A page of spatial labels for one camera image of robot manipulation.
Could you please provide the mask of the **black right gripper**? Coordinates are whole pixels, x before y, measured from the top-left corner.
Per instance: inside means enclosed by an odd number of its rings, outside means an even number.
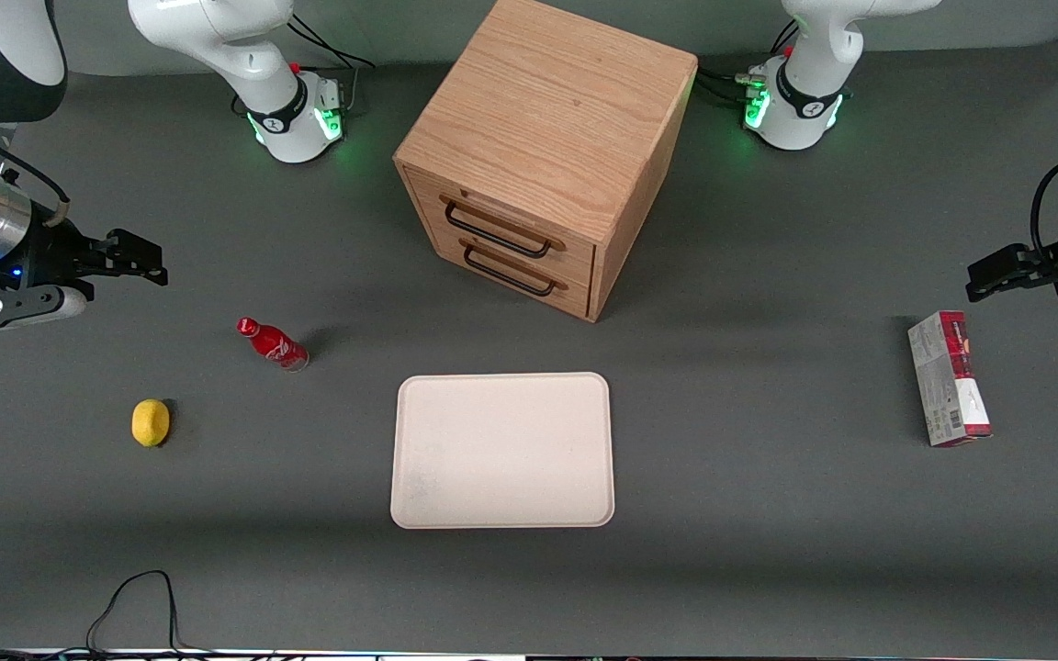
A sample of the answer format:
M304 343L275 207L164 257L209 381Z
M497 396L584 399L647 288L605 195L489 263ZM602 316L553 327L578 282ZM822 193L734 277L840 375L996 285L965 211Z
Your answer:
M94 300L94 284L88 277L133 276L157 286L168 284L163 247L128 229L107 234L107 255L99 242L85 237L73 223L47 227L42 223L28 229L17 247L0 260L0 287L20 290L45 284L76 290Z

